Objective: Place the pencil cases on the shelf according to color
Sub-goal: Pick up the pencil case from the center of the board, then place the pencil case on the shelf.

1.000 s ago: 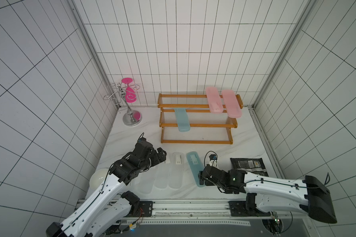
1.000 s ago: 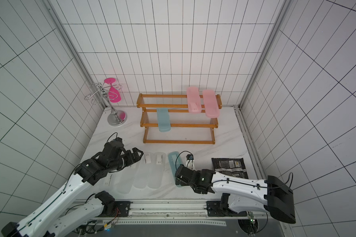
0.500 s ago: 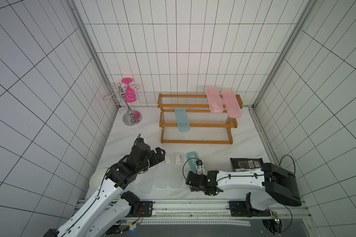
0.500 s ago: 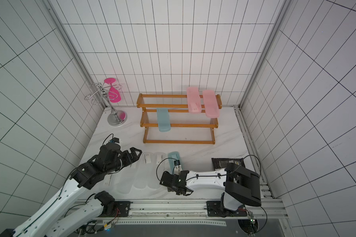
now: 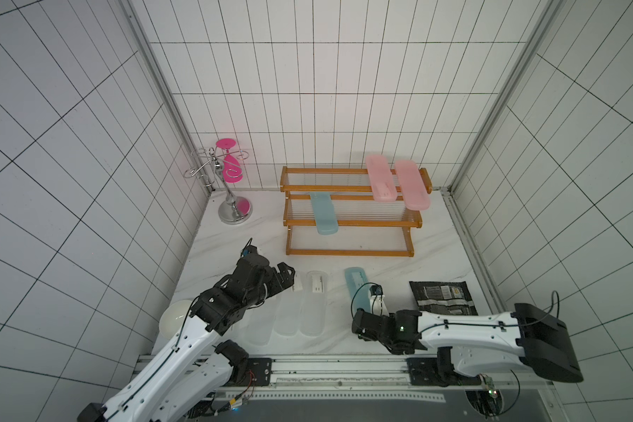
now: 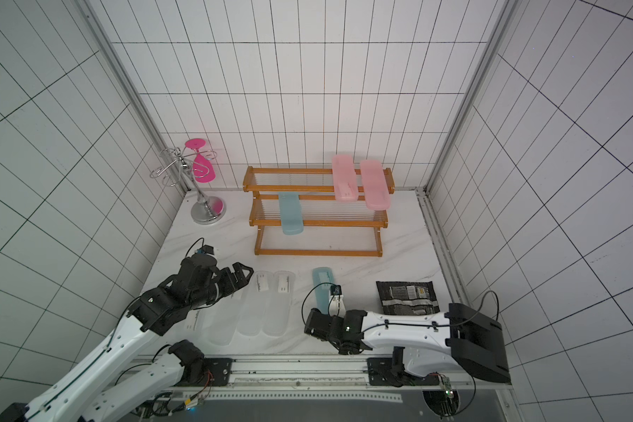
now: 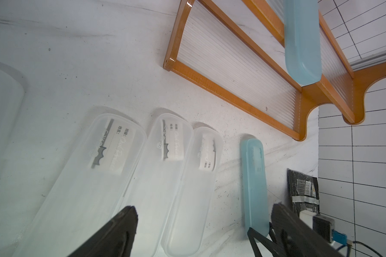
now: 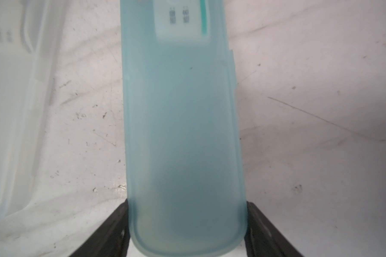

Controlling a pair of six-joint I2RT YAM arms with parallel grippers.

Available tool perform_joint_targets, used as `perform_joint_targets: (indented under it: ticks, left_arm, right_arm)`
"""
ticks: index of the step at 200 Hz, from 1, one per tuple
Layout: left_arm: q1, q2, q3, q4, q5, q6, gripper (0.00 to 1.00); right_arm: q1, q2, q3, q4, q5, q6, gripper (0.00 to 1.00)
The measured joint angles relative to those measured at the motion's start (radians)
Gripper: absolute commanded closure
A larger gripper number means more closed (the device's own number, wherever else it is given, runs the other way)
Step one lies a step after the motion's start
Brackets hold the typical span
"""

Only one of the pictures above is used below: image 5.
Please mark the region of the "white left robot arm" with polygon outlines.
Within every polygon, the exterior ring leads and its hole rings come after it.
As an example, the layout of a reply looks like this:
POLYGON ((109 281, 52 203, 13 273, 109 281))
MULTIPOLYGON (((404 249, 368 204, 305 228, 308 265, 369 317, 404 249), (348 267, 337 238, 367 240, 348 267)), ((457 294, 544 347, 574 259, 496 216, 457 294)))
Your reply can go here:
POLYGON ((258 253, 237 261, 232 274, 204 290, 151 362, 104 404, 88 404, 80 421, 176 421, 212 391, 245 376, 248 353, 223 339, 248 309, 292 288, 295 269, 272 267, 258 253))

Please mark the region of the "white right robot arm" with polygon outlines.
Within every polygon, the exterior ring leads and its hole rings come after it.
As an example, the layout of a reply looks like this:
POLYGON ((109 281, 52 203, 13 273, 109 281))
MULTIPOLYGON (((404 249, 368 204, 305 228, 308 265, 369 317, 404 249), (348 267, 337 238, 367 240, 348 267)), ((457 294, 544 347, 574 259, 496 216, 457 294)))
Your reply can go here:
POLYGON ((426 311, 375 315, 357 309, 352 333, 380 343, 394 355, 435 352, 443 382, 452 376, 476 378, 522 369, 553 382, 584 381, 567 325, 529 303, 490 316, 426 311))

